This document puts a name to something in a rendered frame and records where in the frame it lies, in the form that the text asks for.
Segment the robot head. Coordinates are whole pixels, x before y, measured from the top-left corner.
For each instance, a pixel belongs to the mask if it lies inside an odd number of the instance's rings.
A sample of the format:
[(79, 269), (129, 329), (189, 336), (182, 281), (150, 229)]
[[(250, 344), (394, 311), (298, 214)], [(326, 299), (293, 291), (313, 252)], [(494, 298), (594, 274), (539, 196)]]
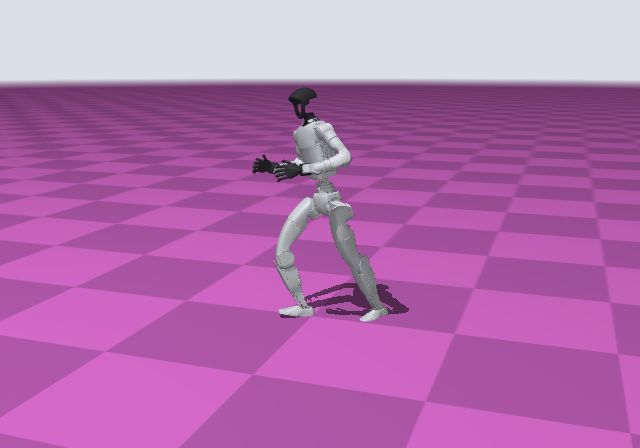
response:
[[(289, 101), (294, 105), (296, 116), (299, 119), (304, 118), (305, 122), (303, 124), (303, 127), (311, 123), (311, 122), (307, 122), (308, 120), (310, 119), (314, 120), (314, 118), (316, 118), (313, 112), (311, 113), (305, 112), (305, 105), (309, 104), (310, 99), (313, 99), (316, 97), (317, 97), (316, 93), (310, 88), (299, 88), (289, 96)], [(301, 114), (299, 113), (299, 110), (298, 110), (298, 104), (301, 104)], [(321, 121), (318, 118), (317, 120)], [(315, 119), (315, 121), (317, 120)]]

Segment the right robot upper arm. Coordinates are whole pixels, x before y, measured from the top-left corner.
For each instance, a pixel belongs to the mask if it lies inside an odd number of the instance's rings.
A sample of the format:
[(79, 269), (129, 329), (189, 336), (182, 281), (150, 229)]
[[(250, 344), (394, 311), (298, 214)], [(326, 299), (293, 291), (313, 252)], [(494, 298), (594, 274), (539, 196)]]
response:
[(303, 162), (303, 159), (302, 159), (302, 156), (301, 156), (300, 150), (299, 150), (299, 148), (298, 148), (297, 138), (296, 138), (296, 131), (297, 131), (297, 130), (295, 130), (295, 131), (293, 132), (293, 138), (294, 138), (294, 140), (295, 140), (295, 148), (296, 148), (296, 153), (297, 153), (298, 157), (294, 160), (294, 162), (299, 166), (299, 164), (303, 164), (304, 162)]

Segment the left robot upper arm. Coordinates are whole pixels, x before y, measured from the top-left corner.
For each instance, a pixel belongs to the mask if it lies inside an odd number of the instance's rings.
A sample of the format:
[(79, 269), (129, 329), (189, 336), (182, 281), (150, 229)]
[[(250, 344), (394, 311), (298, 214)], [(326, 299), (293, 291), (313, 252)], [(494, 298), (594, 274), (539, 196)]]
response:
[(347, 152), (350, 156), (349, 160), (340, 165), (340, 167), (345, 168), (348, 167), (351, 163), (352, 156), (343, 142), (339, 139), (333, 126), (330, 123), (320, 123), (314, 127), (316, 136), (319, 140), (323, 140), (326, 144), (336, 153)]

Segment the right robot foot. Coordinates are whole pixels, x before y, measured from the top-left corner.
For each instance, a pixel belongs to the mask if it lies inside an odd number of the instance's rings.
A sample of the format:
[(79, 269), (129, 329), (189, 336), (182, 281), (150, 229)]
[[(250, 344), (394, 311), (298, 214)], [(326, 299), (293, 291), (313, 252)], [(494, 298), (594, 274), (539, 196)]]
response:
[(292, 306), (292, 307), (281, 308), (281, 309), (278, 310), (278, 312), (280, 314), (289, 315), (289, 316), (296, 316), (296, 317), (297, 316), (301, 316), (301, 317), (313, 316), (315, 314), (314, 309), (311, 306), (308, 306), (307, 309), (304, 309), (307, 306), (305, 306), (304, 308), (302, 307), (303, 309), (301, 307), (299, 307), (299, 304), (297, 304), (297, 305)]

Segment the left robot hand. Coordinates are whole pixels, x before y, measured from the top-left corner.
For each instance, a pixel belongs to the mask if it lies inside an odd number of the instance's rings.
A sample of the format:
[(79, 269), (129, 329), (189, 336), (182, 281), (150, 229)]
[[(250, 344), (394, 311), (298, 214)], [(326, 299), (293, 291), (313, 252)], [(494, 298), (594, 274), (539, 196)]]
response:
[(275, 177), (278, 178), (279, 176), (284, 176), (287, 175), (285, 177), (281, 177), (279, 178), (277, 181), (280, 182), (281, 180), (284, 179), (291, 179), (296, 177), (298, 174), (300, 174), (301, 176), (307, 176), (307, 175), (311, 175), (312, 173), (302, 173), (302, 165), (304, 164), (310, 164), (310, 163), (303, 163), (303, 164), (299, 164), (299, 166), (296, 163), (292, 163), (290, 161), (287, 160), (282, 160), (283, 163), (287, 163), (286, 165), (277, 165), (275, 168), (284, 168), (284, 169), (279, 169), (276, 170), (274, 173), (278, 173), (278, 172), (284, 172), (285, 173), (280, 173), (277, 174)]

